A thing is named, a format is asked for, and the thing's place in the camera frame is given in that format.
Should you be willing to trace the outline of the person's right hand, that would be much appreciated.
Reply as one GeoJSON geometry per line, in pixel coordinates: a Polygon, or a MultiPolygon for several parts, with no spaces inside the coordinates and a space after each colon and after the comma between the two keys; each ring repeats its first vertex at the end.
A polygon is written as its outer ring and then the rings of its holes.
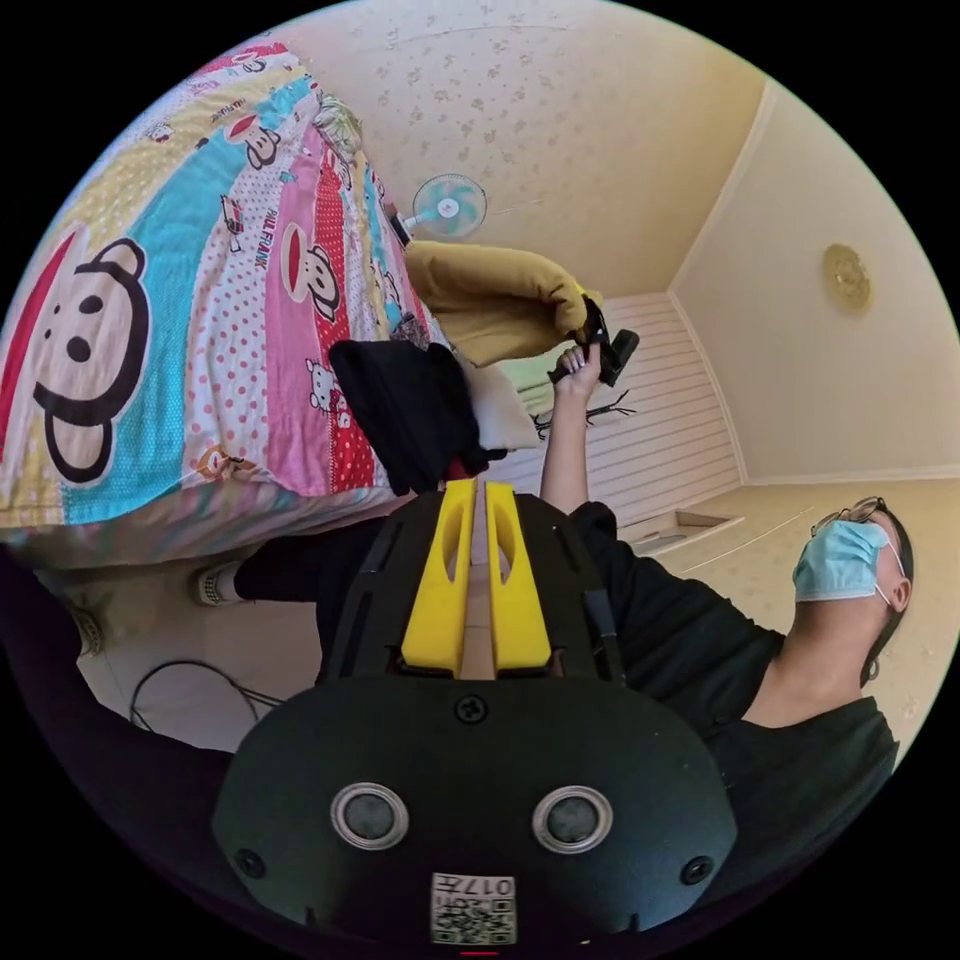
{"type": "Polygon", "coordinates": [[[592,396],[601,371],[601,348],[594,343],[587,347],[574,345],[559,358],[558,380],[554,385],[557,399],[573,398],[585,405],[592,396]]]}

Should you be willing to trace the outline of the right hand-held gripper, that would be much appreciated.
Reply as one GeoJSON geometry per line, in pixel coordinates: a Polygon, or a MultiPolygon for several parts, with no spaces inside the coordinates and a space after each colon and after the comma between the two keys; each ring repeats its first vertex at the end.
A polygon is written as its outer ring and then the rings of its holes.
{"type": "Polygon", "coordinates": [[[586,311],[583,326],[573,335],[573,355],[569,360],[562,359],[549,373],[549,380],[556,386],[562,379],[585,370],[591,358],[598,361],[598,382],[604,386],[614,385],[614,363],[612,340],[603,316],[602,309],[590,295],[581,296],[586,311]]]}

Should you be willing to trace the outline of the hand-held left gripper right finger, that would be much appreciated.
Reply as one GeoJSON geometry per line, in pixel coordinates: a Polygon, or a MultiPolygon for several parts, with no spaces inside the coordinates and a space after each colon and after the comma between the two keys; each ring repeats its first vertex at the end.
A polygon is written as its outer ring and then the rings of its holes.
{"type": "Polygon", "coordinates": [[[513,488],[485,486],[489,620],[494,675],[541,673],[552,660],[533,566],[513,488]]]}

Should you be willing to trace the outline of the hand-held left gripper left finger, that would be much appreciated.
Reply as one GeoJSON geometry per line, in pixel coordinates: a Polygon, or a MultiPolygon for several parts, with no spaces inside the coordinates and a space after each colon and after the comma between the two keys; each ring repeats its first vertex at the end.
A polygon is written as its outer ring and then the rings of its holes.
{"type": "Polygon", "coordinates": [[[414,671],[457,677],[464,630],[477,481],[450,482],[439,500],[423,573],[400,647],[414,671]]]}

